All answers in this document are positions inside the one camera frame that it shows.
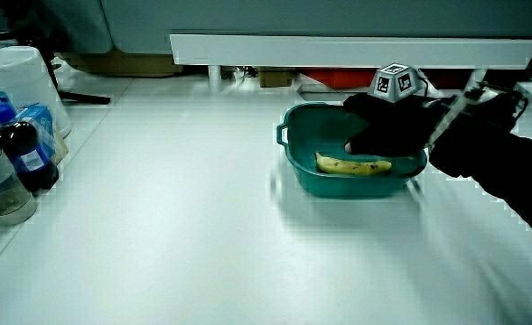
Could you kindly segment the person's right hand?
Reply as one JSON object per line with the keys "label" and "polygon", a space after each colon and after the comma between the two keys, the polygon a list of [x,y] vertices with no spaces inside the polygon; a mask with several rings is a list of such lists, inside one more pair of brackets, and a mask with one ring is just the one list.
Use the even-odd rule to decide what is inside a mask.
{"label": "person's right hand", "polygon": [[347,140],[346,152],[400,157],[423,150],[446,113],[443,98],[419,93],[428,87],[411,66],[395,62],[378,69],[367,92],[343,102],[346,112],[367,123]]}

